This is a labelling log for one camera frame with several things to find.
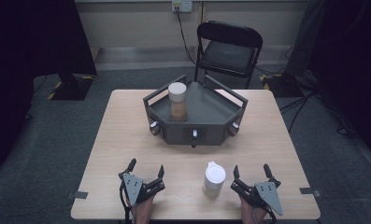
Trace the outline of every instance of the cable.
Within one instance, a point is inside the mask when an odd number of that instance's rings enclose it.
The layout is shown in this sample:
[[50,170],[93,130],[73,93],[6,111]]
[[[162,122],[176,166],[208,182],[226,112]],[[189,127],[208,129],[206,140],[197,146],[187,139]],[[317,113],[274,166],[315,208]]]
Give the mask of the cable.
[[25,120],[30,120],[33,118],[33,115],[32,114],[26,114],[25,115]]
[[192,62],[193,64],[196,64],[196,62],[192,59],[191,54],[190,54],[189,51],[188,51],[188,47],[186,46],[184,33],[183,33],[183,31],[182,31],[181,18],[179,17],[179,10],[178,10],[178,7],[175,7],[175,9],[176,9],[176,14],[177,14],[178,21],[179,21],[179,27],[180,27],[180,29],[181,29],[182,40],[184,41],[184,47],[185,47],[186,55],[188,56],[189,60],[191,60],[191,62]]
[[205,8],[205,2],[202,2],[202,15],[200,16],[200,23],[203,23],[204,20],[204,8]]
[[126,203],[124,202],[123,199],[123,189],[124,189],[124,184],[121,183],[121,186],[119,187],[119,194],[121,196],[121,204],[123,205],[124,208],[124,223],[125,224],[130,224],[130,211],[131,207],[127,206]]
[[45,84],[45,81],[47,78],[48,78],[48,75],[45,75],[45,78],[43,79],[42,83],[36,88],[36,90],[34,90],[34,93],[39,91],[39,89],[43,86],[43,84]]
[[307,99],[308,98],[306,98],[306,100],[304,100],[304,102],[299,107],[298,111],[296,111],[295,116],[293,116],[293,121],[290,124],[290,128],[288,129],[288,133],[291,132],[291,129],[293,128],[293,124],[295,123],[296,117],[298,117],[298,114],[299,114],[299,112],[301,112],[302,108],[304,107],[305,103],[307,102]]
[[290,59],[290,56],[288,56],[288,53],[295,48],[295,45],[291,46],[284,54],[284,56],[287,58],[287,59]]
[[312,91],[311,93],[309,93],[308,95],[302,97],[301,99],[298,99],[298,100],[296,100],[296,101],[294,101],[294,102],[291,102],[291,103],[289,103],[289,104],[283,106],[283,107],[280,108],[279,110],[287,109],[288,107],[293,108],[294,106],[292,106],[292,105],[294,105],[294,104],[296,104],[295,106],[299,105],[300,103],[302,103],[302,101],[308,99],[308,98],[309,98],[311,95],[313,95],[314,93],[315,93],[315,92]]
[[294,102],[292,102],[288,105],[283,106],[280,109],[280,111],[283,110],[283,111],[281,111],[281,115],[287,113],[290,109],[293,109],[293,108],[297,107],[298,105],[302,104],[305,100],[306,100],[306,97],[302,97],[301,99],[298,99],[298,100],[296,100],[296,101],[294,101]]
[[327,109],[327,108],[323,108],[321,105],[318,105],[318,104],[314,103],[313,101],[311,101],[311,103],[312,103],[313,105],[319,106],[319,107],[321,107],[321,109],[326,110],[326,111],[328,111],[328,112],[334,114],[335,116],[337,116],[337,117],[340,119],[340,121],[342,122],[342,124],[343,124],[343,126],[345,127],[345,129],[347,130],[347,132],[350,132],[350,133],[357,133],[356,131],[352,130],[352,128],[349,127],[349,125],[346,123],[346,121],[343,119],[343,117],[342,117],[340,114],[336,113],[334,110],[330,110],[330,109]]
[[266,213],[268,213],[269,216],[270,216],[270,218],[271,218],[271,221],[269,222],[269,224],[276,224],[277,219],[276,219],[275,214],[274,214],[273,211],[272,211],[272,208],[269,207],[269,209],[266,209],[266,208],[262,207],[262,209],[263,209]]
[[281,71],[284,69],[284,68],[280,68],[278,71],[276,72],[269,72],[267,70],[264,70],[263,68],[260,68],[258,66],[255,66],[255,69],[262,72],[262,73],[265,73],[265,74],[268,74],[268,75],[277,75],[277,74],[280,74]]

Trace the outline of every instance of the power cord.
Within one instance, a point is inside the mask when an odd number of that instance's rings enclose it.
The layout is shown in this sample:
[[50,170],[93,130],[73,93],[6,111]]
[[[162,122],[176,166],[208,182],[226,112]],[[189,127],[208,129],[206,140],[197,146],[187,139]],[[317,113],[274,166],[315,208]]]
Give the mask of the power cord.
[[[321,107],[321,105],[318,105],[318,104],[316,104],[316,103],[313,103],[313,101],[310,101],[310,102],[311,102],[313,105],[316,105],[316,106]],[[346,123],[345,119],[344,119],[340,114],[336,113],[334,110],[330,110],[330,109],[327,109],[327,108],[322,108],[322,109],[323,109],[323,110],[326,110],[326,111],[328,111],[328,112],[330,112],[330,113],[332,113],[332,114],[335,115],[335,116],[337,116],[337,117],[340,119],[340,121],[342,122],[343,127],[345,127],[347,133],[353,133],[353,134],[356,134],[356,133],[357,133],[356,131],[352,130],[351,127],[349,127],[349,125]]]
[[287,59],[290,59],[290,56],[288,56],[288,53],[295,48],[295,45],[291,46],[284,54],[284,56],[287,58]]
[[202,15],[200,16],[200,24],[203,23],[203,20],[205,19],[204,8],[205,8],[205,2],[202,2]]
[[42,83],[39,84],[39,86],[36,88],[36,90],[34,90],[34,93],[39,91],[39,89],[43,86],[43,84],[45,84],[45,81],[46,81],[47,78],[48,78],[48,75],[45,75],[45,78],[43,79]]
[[290,127],[288,129],[288,133],[291,132],[291,130],[293,129],[293,124],[295,123],[295,120],[296,118],[298,117],[298,114],[301,112],[302,108],[304,107],[305,103],[307,102],[308,98],[314,94],[315,92],[311,92],[310,94],[308,94],[307,96],[304,96],[302,97],[301,99],[298,99],[292,103],[289,103],[285,106],[283,106],[282,108],[280,108],[279,110],[281,111],[281,115],[285,114],[287,111],[289,111],[290,109],[293,109],[295,107],[297,107],[298,105],[301,105],[298,110],[296,111],[294,117],[293,117],[293,120],[291,121],[291,124],[290,124]]
[[196,64],[196,62],[195,62],[195,61],[192,59],[192,57],[191,57],[191,53],[189,52],[188,47],[186,46],[184,33],[183,33],[183,31],[182,31],[182,22],[181,22],[181,18],[180,18],[180,16],[179,16],[179,7],[175,7],[175,10],[176,10],[176,14],[177,14],[177,17],[178,17],[179,27],[180,27],[180,29],[181,29],[182,40],[184,41],[184,47],[185,47],[186,55],[188,56],[189,60],[191,60],[191,62],[192,62],[193,64]]
[[283,71],[284,71],[284,68],[280,68],[278,71],[276,71],[276,72],[269,72],[269,71],[267,71],[267,70],[265,70],[265,69],[263,69],[263,68],[260,68],[260,67],[258,67],[258,66],[255,66],[255,69],[256,70],[258,70],[258,71],[260,71],[260,72],[262,72],[262,73],[265,73],[265,74],[267,74],[267,75],[277,75],[277,74],[280,74],[280,73],[282,73]]

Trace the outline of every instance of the jar lid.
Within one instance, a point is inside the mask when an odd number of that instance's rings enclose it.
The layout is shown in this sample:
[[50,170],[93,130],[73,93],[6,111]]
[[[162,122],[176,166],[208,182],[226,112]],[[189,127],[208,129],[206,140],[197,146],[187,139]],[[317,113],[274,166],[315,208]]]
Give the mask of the jar lid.
[[208,163],[208,167],[206,169],[206,178],[209,182],[213,184],[220,184],[223,182],[223,180],[225,180],[225,177],[225,170],[220,165],[214,161]]
[[173,82],[168,86],[168,97],[171,101],[181,102],[185,100],[186,85],[182,82]]

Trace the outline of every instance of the tray handle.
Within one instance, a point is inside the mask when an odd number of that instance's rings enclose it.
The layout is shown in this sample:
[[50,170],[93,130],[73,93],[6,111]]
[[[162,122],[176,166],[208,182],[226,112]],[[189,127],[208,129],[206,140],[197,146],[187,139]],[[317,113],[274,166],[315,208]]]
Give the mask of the tray handle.
[[205,87],[209,87],[210,89],[213,90],[213,88],[211,86],[208,86],[207,85],[207,82],[210,81],[212,83],[214,83],[215,85],[219,86],[220,88],[222,88],[224,91],[228,92],[229,94],[231,94],[232,96],[234,96],[237,100],[241,101],[242,106],[241,106],[241,109],[242,110],[245,110],[246,109],[246,106],[247,106],[247,103],[249,100],[247,100],[246,98],[244,98],[243,96],[241,96],[240,94],[238,94],[237,92],[235,91],[232,91],[231,89],[227,88],[226,86],[224,86],[223,84],[221,84],[219,81],[217,81],[216,79],[214,79],[213,77],[209,76],[209,75],[205,75],[205,78],[203,80],[203,85]]
[[172,80],[171,82],[169,82],[167,85],[161,87],[159,90],[157,91],[154,91],[153,93],[149,94],[148,96],[144,97],[143,98],[143,101],[144,101],[144,106],[145,108],[147,109],[147,115],[148,115],[148,107],[150,106],[150,103],[149,103],[149,100],[151,100],[153,97],[159,95],[162,91],[165,91],[168,89],[168,86],[173,83],[173,82],[182,82],[184,84],[186,84],[186,76],[185,75],[182,75],[174,80]]

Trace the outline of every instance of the robotic arm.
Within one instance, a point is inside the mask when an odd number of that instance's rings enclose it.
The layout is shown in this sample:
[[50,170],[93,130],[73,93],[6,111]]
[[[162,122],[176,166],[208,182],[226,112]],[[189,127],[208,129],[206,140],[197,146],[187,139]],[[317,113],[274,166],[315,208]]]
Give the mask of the robotic arm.
[[[145,202],[148,198],[165,188],[163,182],[164,167],[162,165],[159,170],[158,178],[149,184],[144,183],[143,179],[130,174],[130,172],[133,172],[135,165],[136,159],[132,159],[127,169],[119,173],[119,178],[121,179],[121,203],[124,207],[126,223],[129,223],[129,213],[133,206],[137,203]],[[123,190],[127,199],[130,201],[130,206],[127,206],[123,199]]]
[[280,200],[278,199],[277,188],[281,182],[277,181],[273,176],[270,168],[267,164],[264,165],[264,172],[268,181],[256,183],[254,187],[249,187],[243,181],[239,179],[240,174],[238,167],[234,169],[235,180],[231,185],[236,193],[240,195],[244,200],[247,201],[253,207],[263,208],[272,217],[271,223],[276,223],[276,216],[272,212],[272,209],[280,216],[283,215]]

